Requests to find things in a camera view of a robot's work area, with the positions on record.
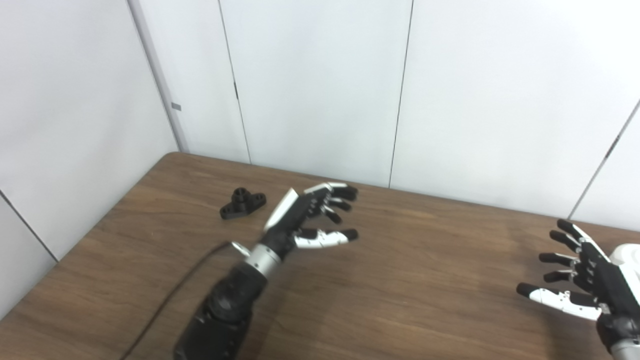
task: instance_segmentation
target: black cable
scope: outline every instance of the black cable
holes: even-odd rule
[[[120,357],[120,360],[126,360],[127,357],[131,355],[133,350],[135,350],[136,347],[138,346],[138,343],[140,343],[140,341],[145,336],[147,331],[151,328],[151,325],[154,324],[157,317],[160,315],[160,313],[162,313],[162,310],[164,309],[164,307],[169,303],[169,301],[171,301],[171,298],[178,292],[178,290],[180,290],[180,288],[184,285],[184,283],[187,282],[187,280],[189,280],[189,278],[196,272],[196,270],[198,270],[213,254],[217,253],[220,250],[223,250],[229,245],[231,245],[231,243],[229,241],[226,241],[216,246],[215,248],[211,249],[208,253],[206,253],[202,258],[200,258],[200,260],[198,260],[198,262],[195,263],[193,267],[191,267],[189,272],[185,274],[180,280],[180,282],[178,282],[173,287],[173,289],[169,292],[169,294],[167,294],[167,296],[164,298],[160,306],[158,306],[158,309],[156,310],[154,315],[151,316],[151,319],[145,325],[145,328],[142,329],[142,331],[140,332],[140,335],[138,335],[138,337],[136,338],[136,341],[134,341],[133,344],[131,344],[131,346],[127,349],[127,351]]]

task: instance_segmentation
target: panel seam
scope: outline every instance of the panel seam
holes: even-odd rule
[[[236,72],[234,71],[234,63],[231,61],[231,49],[229,47],[229,39],[227,38],[227,25],[225,25],[225,16],[222,14],[222,4],[218,0],[218,9],[220,9],[220,20],[222,20],[222,30],[225,34],[225,43],[227,44],[227,55],[229,57],[229,65],[231,66],[231,77],[234,80],[234,89],[236,91],[236,100],[238,101],[238,112],[240,113],[240,123],[242,123],[242,131],[244,133],[244,143],[246,144],[246,155],[249,157],[249,164],[253,164],[251,161],[251,152],[249,151],[249,140],[246,135],[246,128],[244,126],[244,117],[242,115],[242,106],[240,105],[240,96],[238,96],[238,87],[236,83]]]
[[[403,94],[403,90],[404,90],[404,73],[406,72],[406,57],[407,54],[409,53],[409,38],[411,37],[411,21],[413,20],[413,2],[414,0],[411,0],[411,10],[409,12],[409,26],[406,32],[406,47],[404,48],[404,63],[403,63],[403,68],[402,68],[402,80],[400,81],[400,97],[398,99],[398,112],[397,112],[397,117],[396,117],[396,131],[394,133],[394,147],[392,149],[391,152],[391,168],[389,169],[389,184],[388,184],[388,188],[391,189],[391,176],[394,173],[394,160],[396,158],[396,142],[397,142],[397,137],[398,137],[398,124],[400,123],[400,109],[402,106],[402,94]]]
[[[36,240],[38,240],[40,245],[42,245],[42,247],[47,251],[49,256],[53,258],[53,260],[56,262],[56,264],[59,263],[60,260],[58,260],[58,258],[56,258],[56,256],[53,254],[53,252],[51,252],[51,249],[47,246],[47,244],[45,244],[44,241],[42,241],[42,239],[38,236],[38,234],[36,234],[36,232],[29,225],[29,223],[27,223],[27,220],[25,220],[24,217],[18,212],[18,209],[16,209],[15,206],[11,203],[11,201],[9,201],[9,198],[2,192],[2,190],[0,190],[0,197],[7,203],[7,205],[9,205],[11,210],[13,210],[13,212],[18,216],[20,221],[22,221],[22,223],[27,227],[27,229],[29,229],[29,231],[31,231],[31,234],[33,234],[33,236],[36,238]]]
[[[584,197],[587,195],[589,189],[591,188],[591,185],[593,184],[593,181],[596,179],[596,177],[598,176],[598,174],[600,173],[600,171],[602,170],[602,167],[604,167],[604,164],[607,162],[607,160],[609,159],[609,156],[611,156],[611,153],[613,152],[613,149],[615,149],[615,147],[618,145],[618,142],[620,141],[620,138],[622,137],[622,135],[625,133],[625,131],[627,130],[627,127],[629,126],[629,124],[631,123],[631,120],[635,117],[638,108],[640,108],[640,99],[638,99],[638,102],[636,103],[636,105],[634,106],[634,109],[631,111],[631,114],[629,114],[629,117],[627,118],[627,121],[625,121],[624,125],[622,125],[622,128],[620,129],[620,132],[618,133],[618,135],[616,136],[616,138],[613,140],[613,143],[611,144],[611,146],[609,147],[609,150],[607,150],[607,153],[605,154],[604,158],[602,159],[602,161],[600,162],[598,168],[596,169],[596,171],[593,173],[593,176],[591,176],[591,179],[589,180],[589,183],[587,184],[587,186],[584,188],[584,190],[582,191],[582,194],[580,195],[580,197],[578,198],[578,201],[575,203],[575,205],[573,206],[573,209],[571,210],[571,213],[569,213],[569,216],[567,217],[568,220],[571,220],[576,212],[576,210],[578,210],[578,207],[580,206],[580,204],[582,203],[582,200],[584,200]]]

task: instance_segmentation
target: robotic hand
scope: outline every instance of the robotic hand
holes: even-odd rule
[[[576,225],[558,220],[564,233],[550,237],[565,244],[578,257],[542,253],[543,263],[569,267],[544,275],[545,282],[571,281],[588,294],[540,288],[521,282],[516,291],[565,313],[596,321],[602,343],[615,360],[640,359],[640,280],[634,266],[614,264],[602,249]]]
[[[304,229],[307,219],[326,215],[336,224],[342,219],[333,208],[351,209],[346,200],[358,190],[343,183],[323,183],[298,195],[290,189],[269,217],[264,234],[252,251],[233,243],[246,256],[214,285],[200,304],[174,348],[175,360],[231,360],[235,358],[251,322],[252,307],[268,277],[291,250],[336,246],[358,237],[354,229]]]

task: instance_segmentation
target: wooden table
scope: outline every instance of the wooden table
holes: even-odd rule
[[[0,359],[118,359],[197,259],[222,241],[251,247],[289,187],[323,180],[165,156],[0,322]],[[238,186],[268,203],[223,221],[218,210]],[[539,252],[566,252],[548,239],[555,219],[357,186],[343,227],[360,240],[292,253],[257,303],[240,359],[607,359],[593,323],[515,292],[557,268]],[[640,242],[583,228],[607,252]],[[214,256],[130,358],[171,359],[196,305],[240,259],[232,249]]]

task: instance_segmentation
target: black 3d printed part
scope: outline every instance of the black 3d printed part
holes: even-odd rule
[[[237,188],[231,195],[231,202],[220,208],[220,216],[224,220],[245,217],[266,203],[267,197],[263,193],[251,194],[245,188]]]

